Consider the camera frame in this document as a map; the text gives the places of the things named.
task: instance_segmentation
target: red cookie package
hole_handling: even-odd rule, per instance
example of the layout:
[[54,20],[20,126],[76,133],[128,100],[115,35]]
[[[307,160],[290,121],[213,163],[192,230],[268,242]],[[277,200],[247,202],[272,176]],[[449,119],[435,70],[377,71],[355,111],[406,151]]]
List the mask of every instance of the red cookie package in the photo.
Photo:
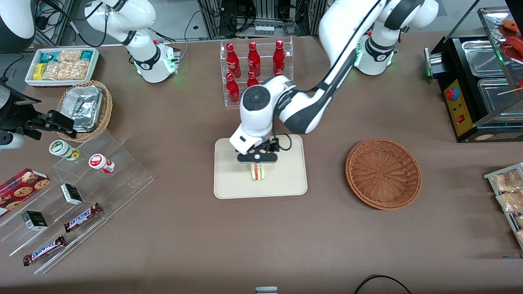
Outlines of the red cookie package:
[[0,185],[0,217],[50,184],[46,174],[26,168]]

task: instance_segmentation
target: red button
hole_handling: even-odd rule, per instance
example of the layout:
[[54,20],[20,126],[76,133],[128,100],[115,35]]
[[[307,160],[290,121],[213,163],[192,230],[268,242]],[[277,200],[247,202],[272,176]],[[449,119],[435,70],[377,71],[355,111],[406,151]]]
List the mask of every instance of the red button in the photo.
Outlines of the red button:
[[453,99],[455,95],[456,95],[456,93],[454,92],[453,89],[450,89],[445,92],[445,98],[447,98],[448,100]]

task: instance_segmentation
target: brown tabletop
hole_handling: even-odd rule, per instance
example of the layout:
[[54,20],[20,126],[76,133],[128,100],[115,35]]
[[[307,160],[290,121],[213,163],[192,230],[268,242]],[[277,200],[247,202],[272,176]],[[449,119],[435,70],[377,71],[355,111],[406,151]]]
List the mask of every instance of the brown tabletop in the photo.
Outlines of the brown tabletop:
[[[523,144],[455,143],[441,91],[425,77],[423,48],[441,36],[404,34],[385,73],[350,74],[303,136],[305,195],[238,200],[213,194],[214,143],[240,122],[223,105],[220,43],[191,43],[180,74],[159,84],[137,75],[124,47],[99,48],[96,79],[114,100],[109,129],[157,179],[45,275],[0,243],[0,292],[352,293],[385,274],[414,293],[521,293],[523,261],[502,259],[521,251],[483,175],[523,161]],[[326,55],[313,38],[295,38],[294,49],[295,82],[315,85]],[[26,89],[43,100],[40,111],[63,92]],[[0,182],[51,168],[57,137],[0,153]],[[421,192],[402,210],[375,210],[348,187],[345,158],[372,137],[399,142],[419,162]]]

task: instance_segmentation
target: wicker basket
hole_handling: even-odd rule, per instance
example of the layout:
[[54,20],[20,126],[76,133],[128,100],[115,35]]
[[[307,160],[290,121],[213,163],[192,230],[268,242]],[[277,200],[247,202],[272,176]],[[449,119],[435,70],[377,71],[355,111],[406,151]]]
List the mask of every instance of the wicker basket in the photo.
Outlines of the wicker basket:
[[347,157],[345,175],[356,196],[382,210],[409,205],[422,185],[414,156],[405,147],[384,138],[356,144]]
[[[58,136],[62,138],[63,140],[73,141],[77,143],[82,143],[87,141],[87,139],[94,136],[94,134],[98,133],[99,131],[104,130],[108,125],[109,121],[111,119],[111,111],[112,111],[112,97],[111,93],[107,90],[105,85],[98,81],[89,81],[85,83],[80,83],[77,85],[74,85],[73,87],[79,88],[79,87],[88,87],[88,86],[98,86],[104,91],[104,96],[102,98],[102,104],[100,106],[100,114],[98,115],[98,121],[96,122],[96,129],[90,133],[77,133],[76,138],[70,138],[66,136],[65,134],[58,133]],[[58,111],[62,108],[62,103],[64,102],[65,93],[62,95],[62,99],[60,99],[60,102],[58,102],[58,107],[56,108]]]

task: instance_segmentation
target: red soda bottle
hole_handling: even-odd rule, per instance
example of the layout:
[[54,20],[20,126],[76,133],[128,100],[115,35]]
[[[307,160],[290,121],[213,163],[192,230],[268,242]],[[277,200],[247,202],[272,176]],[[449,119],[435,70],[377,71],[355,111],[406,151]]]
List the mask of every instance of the red soda bottle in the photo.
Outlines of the red soda bottle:
[[247,81],[247,87],[254,86],[259,84],[258,80],[256,79],[256,74],[253,71],[249,72],[249,80]]
[[283,51],[283,41],[276,41],[276,50],[272,56],[273,67],[272,71],[274,75],[277,72],[283,73],[285,71],[285,52]]
[[231,72],[234,77],[240,78],[242,76],[242,71],[240,70],[240,59],[238,58],[238,54],[234,52],[234,45],[231,43],[228,43],[226,45],[227,48],[227,67],[229,68],[229,72]]
[[238,88],[238,83],[234,80],[234,76],[232,73],[227,73],[225,75],[225,78],[227,79],[227,83],[225,84],[225,87],[227,88],[227,94],[229,95],[229,99],[231,100],[231,103],[237,104],[240,102],[240,89]]
[[256,42],[249,42],[249,55],[247,56],[247,61],[249,62],[249,70],[253,71],[256,76],[262,74],[262,64],[260,61],[260,53],[256,49]]

